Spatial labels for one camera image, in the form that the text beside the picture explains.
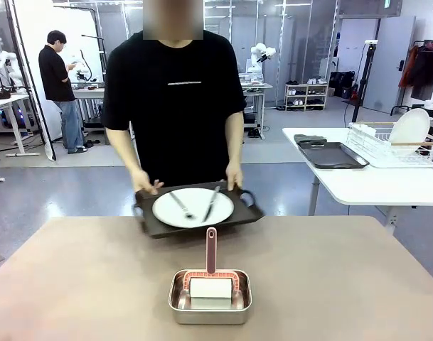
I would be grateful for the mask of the person's left hand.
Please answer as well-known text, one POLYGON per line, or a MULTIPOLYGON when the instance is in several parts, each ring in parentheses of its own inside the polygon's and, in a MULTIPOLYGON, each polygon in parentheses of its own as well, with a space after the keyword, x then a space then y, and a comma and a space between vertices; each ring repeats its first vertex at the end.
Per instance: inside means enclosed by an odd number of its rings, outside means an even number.
POLYGON ((242 187, 243 174, 239 162, 230 161, 226 168, 227 187, 229 191, 242 187))

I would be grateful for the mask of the person's right hand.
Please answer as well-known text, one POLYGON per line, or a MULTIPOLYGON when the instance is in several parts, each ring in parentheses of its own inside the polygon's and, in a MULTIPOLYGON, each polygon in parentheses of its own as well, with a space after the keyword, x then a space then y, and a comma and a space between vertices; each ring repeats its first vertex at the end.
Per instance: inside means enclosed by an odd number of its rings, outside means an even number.
POLYGON ((150 181, 148 174, 142 170, 134 170, 130 173, 134 192, 146 192, 150 195, 156 195, 160 188, 164 186, 164 182, 160 180, 150 181))

